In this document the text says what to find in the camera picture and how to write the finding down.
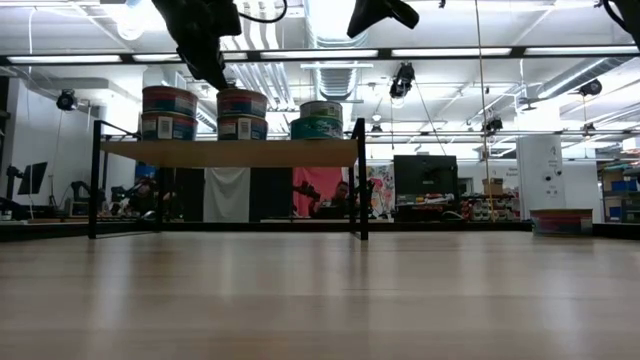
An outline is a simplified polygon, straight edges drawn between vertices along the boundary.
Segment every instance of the tin can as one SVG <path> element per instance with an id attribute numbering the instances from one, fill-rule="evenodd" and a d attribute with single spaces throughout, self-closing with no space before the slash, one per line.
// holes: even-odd
<path id="1" fill-rule="evenodd" d="M 342 122 L 342 105 L 333 101 L 309 101 L 300 105 L 300 118 L 330 117 Z"/>
<path id="2" fill-rule="evenodd" d="M 255 116 L 264 119 L 267 97 L 261 93 L 242 89 L 226 89 L 216 95 L 218 116 Z"/>
<path id="3" fill-rule="evenodd" d="M 269 125 L 255 116 L 218 118 L 218 140 L 266 140 Z"/>
<path id="4" fill-rule="evenodd" d="M 342 139 L 342 121 L 332 117 L 310 116 L 291 122 L 291 139 Z"/>
<path id="5" fill-rule="evenodd" d="M 196 116 L 198 97 L 190 91 L 170 86 L 148 86 L 142 89 L 142 112 L 164 111 Z"/>
<path id="6" fill-rule="evenodd" d="M 142 140 L 196 139 L 198 121 L 183 114 L 156 111 L 142 114 Z"/>

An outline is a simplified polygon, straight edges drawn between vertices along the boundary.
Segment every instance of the blue bin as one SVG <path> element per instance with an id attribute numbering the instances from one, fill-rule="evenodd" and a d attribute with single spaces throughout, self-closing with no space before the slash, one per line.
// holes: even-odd
<path id="1" fill-rule="evenodd" d="M 612 181 L 611 191 L 638 191 L 638 182 L 632 181 Z"/>
<path id="2" fill-rule="evenodd" d="M 612 206 L 609 208 L 609 217 L 618 218 L 622 216 L 622 208 L 620 206 Z"/>

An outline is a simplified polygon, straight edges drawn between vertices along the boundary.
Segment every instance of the cardboard box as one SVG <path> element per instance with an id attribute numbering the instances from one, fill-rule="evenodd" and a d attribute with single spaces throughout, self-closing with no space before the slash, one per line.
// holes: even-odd
<path id="1" fill-rule="evenodd" d="M 489 195 L 489 188 L 491 188 L 491 195 L 502 195 L 504 192 L 502 191 L 502 184 L 504 180 L 501 178 L 491 178 L 491 183 L 487 179 L 482 180 L 482 185 L 484 186 L 484 194 Z"/>

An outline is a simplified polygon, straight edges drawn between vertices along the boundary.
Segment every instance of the wooden floor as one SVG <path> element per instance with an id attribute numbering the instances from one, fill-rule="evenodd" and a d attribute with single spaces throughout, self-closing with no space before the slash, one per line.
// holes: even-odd
<path id="1" fill-rule="evenodd" d="M 164 233 L 0 244 L 0 359 L 640 359 L 640 242 Z"/>

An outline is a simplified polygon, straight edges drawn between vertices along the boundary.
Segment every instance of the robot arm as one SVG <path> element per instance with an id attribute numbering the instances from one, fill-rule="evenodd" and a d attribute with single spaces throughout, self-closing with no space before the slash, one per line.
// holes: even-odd
<path id="1" fill-rule="evenodd" d="M 152 0 L 167 24 L 169 34 L 178 44 L 176 51 L 187 64 L 194 78 L 205 80 L 218 90 L 229 87 L 224 77 L 224 60 L 220 52 L 220 37 L 242 33 L 240 16 L 252 21 L 273 23 L 284 18 L 255 19 L 238 13 L 233 0 Z M 414 28 L 420 16 L 402 0 L 357 0 L 347 34 L 354 37 L 378 21 L 393 17 Z"/>

